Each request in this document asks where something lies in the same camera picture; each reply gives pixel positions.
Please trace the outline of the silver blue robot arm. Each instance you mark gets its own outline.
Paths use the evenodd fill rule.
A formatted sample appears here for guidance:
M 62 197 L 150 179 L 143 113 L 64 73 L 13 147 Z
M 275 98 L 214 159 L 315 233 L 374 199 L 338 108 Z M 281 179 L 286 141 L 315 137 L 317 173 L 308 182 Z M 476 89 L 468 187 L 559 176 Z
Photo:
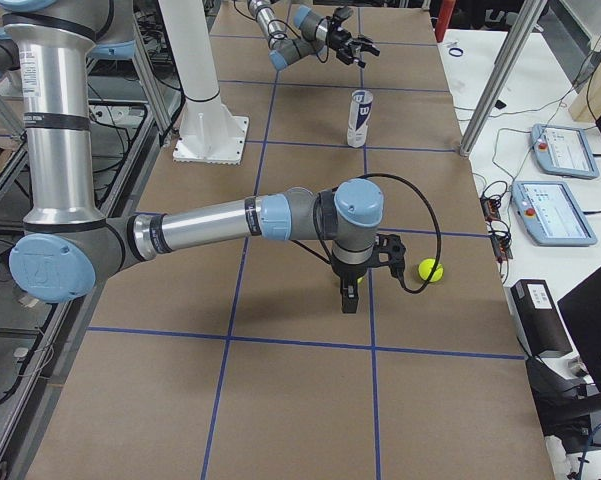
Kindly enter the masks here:
M 324 17 L 300 5 L 293 23 L 299 38 L 276 18 L 276 1 L 246 1 L 269 58 L 280 71 L 333 49 L 343 63 L 379 51 L 367 37 L 340 25 L 352 10 Z M 201 2 L 161 1 L 163 22 L 185 97 L 184 135 L 176 154 L 186 161 L 239 163 L 249 120 L 223 104 Z M 332 241 L 327 262 L 340 278 L 343 313 L 355 313 L 358 281 L 382 266 L 388 240 L 377 233 L 383 214 L 380 188 L 366 179 L 314 194 L 304 188 L 251 196 L 179 214 L 110 219 L 95 204 L 88 54 L 104 47 L 132 57 L 132 1 L 0 1 L 6 35 L 19 54 L 24 128 L 33 206 L 24 237 L 12 247 L 9 268 L 19 287 L 48 303 L 82 297 L 97 283 L 157 255 L 249 236 L 268 240 Z
M 331 15 L 321 16 L 306 5 L 300 5 L 293 18 L 294 26 L 279 19 L 272 5 L 274 1 L 247 1 L 251 18 L 258 24 L 269 48 L 269 58 L 277 71 L 286 69 L 308 56 L 321 59 L 333 51 L 345 65 L 366 66 L 362 53 L 378 57 L 380 50 L 373 40 L 364 35 L 354 37 L 343 27 L 353 15 L 349 6 L 337 7 Z

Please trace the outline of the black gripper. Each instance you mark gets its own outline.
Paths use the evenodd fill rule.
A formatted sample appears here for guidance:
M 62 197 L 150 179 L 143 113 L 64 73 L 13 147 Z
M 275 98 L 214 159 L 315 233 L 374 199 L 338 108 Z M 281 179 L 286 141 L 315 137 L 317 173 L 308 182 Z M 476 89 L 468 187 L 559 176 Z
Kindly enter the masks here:
M 325 45 L 336 52 L 339 61 L 345 65 L 355 64 L 359 68 L 365 67 L 365 62 L 359 57 L 363 52 L 380 54 L 371 38 L 365 35 L 353 38 L 352 34 L 341 26 L 327 29 Z
M 331 258 L 331 268 L 340 279 L 341 311 L 355 314 L 358 309 L 358 281 L 370 268 L 375 268 L 375 261 L 368 259 L 360 264 L 349 264 L 337 257 Z

